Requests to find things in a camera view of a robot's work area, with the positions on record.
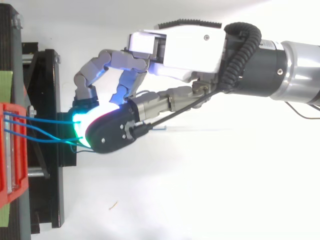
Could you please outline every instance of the blue wire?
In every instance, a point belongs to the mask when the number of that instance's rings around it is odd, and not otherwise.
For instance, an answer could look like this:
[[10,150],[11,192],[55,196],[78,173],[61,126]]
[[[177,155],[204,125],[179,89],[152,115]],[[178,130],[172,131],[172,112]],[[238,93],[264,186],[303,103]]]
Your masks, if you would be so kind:
[[32,137],[32,136],[26,136],[26,135],[20,134],[18,132],[7,130],[7,129],[5,129],[4,131],[7,132],[7,133],[10,133],[10,134],[14,134],[14,135],[17,135],[19,137],[31,140],[31,141],[35,141],[35,142],[39,142],[39,143],[47,143],[47,144],[50,144],[50,143],[64,143],[65,144],[65,143],[67,143],[69,141],[77,141],[79,139],[77,137],[77,138],[69,138],[69,139],[63,139],[63,140],[44,140],[44,139],[38,139],[38,138],[35,138],[35,137]]
[[17,115],[8,111],[3,112],[4,115],[8,115],[11,117],[16,117],[20,119],[27,119],[29,121],[42,122],[42,123],[50,123],[50,124],[79,124],[80,121],[58,121],[58,120],[49,120],[49,119],[41,119],[41,118],[32,118],[28,116]]
[[36,127],[36,126],[32,126],[32,125],[29,125],[29,124],[24,124],[24,123],[21,123],[21,122],[18,122],[18,121],[12,121],[12,120],[8,120],[8,119],[4,119],[5,122],[8,122],[8,123],[11,123],[11,124],[17,124],[17,125],[20,125],[20,126],[23,126],[23,127],[27,127],[27,128],[30,128],[30,129],[34,129],[34,130],[37,130],[39,131],[40,133],[52,138],[52,139],[55,139],[55,140],[59,140],[60,143],[66,143],[66,144],[70,144],[70,145],[73,145],[73,146],[79,146],[79,147],[83,147],[83,148],[86,148],[86,149],[91,149],[91,147],[87,147],[85,145],[82,145],[82,144],[77,144],[77,143],[73,143],[73,142],[70,142],[70,141],[65,141],[65,140],[69,140],[69,139],[60,139],[60,138],[57,138],[53,135],[51,135],[50,133],[42,130],[41,128],[39,127]]

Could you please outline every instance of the screw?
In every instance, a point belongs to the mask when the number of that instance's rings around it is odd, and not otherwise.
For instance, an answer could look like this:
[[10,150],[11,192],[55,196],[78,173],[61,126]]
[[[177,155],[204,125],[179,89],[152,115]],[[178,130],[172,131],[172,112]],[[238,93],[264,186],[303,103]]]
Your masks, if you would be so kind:
[[284,74],[284,71],[280,68],[280,69],[278,69],[278,71],[276,71],[276,73],[277,73],[278,75],[282,75],[282,74]]
[[21,30],[24,28],[24,17],[21,14],[13,16],[12,25],[14,28]]
[[56,55],[56,56],[54,57],[54,60],[55,60],[55,62],[56,62],[57,64],[61,64],[61,56],[60,56],[60,55]]
[[28,116],[30,118],[34,118],[37,115],[37,110],[35,110],[34,106],[32,105],[28,106],[27,110],[28,110]]

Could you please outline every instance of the robotic hand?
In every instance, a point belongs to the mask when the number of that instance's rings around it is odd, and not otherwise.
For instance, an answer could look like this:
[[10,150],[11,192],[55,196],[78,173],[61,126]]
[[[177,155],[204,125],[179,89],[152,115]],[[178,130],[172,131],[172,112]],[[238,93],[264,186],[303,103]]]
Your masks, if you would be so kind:
[[[177,20],[155,30],[129,36],[123,51],[102,50],[75,75],[74,121],[93,116],[74,128],[97,153],[109,153],[133,143],[154,126],[191,108],[200,108],[224,92],[274,100],[320,104],[320,47],[261,39],[254,25],[237,22],[224,30],[220,23]],[[121,69],[115,107],[102,109],[92,85],[109,67]],[[146,73],[190,83],[136,97]],[[171,111],[154,123],[143,121]]]

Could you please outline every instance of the black cable sleeve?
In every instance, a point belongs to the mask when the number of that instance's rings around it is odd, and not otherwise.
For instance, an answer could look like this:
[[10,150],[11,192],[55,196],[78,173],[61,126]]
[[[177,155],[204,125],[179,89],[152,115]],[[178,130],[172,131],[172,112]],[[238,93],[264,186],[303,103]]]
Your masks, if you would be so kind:
[[246,41],[225,68],[219,83],[219,88],[223,92],[230,93],[236,87],[238,78],[244,70],[246,63],[260,45],[262,36],[256,26],[245,22],[231,23],[225,26],[224,31],[229,35],[236,36],[239,36],[241,33],[247,33]]

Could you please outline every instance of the white wall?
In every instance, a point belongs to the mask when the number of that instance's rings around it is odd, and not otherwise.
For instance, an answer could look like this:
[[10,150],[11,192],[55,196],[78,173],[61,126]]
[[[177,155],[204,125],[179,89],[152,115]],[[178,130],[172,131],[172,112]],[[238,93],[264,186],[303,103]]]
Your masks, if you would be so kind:
[[[257,25],[264,39],[320,44],[313,0],[5,2],[24,15],[25,42],[38,41],[61,55],[64,111],[74,97],[73,76],[85,62],[101,49],[122,49],[129,33],[156,23],[244,21]],[[111,70],[96,84],[101,103],[120,74]],[[179,85],[148,76],[141,89]],[[166,125],[171,130],[151,132],[112,154],[79,154],[78,166],[63,170],[64,225],[41,225],[32,239],[320,238],[317,121],[269,98],[218,95]]]

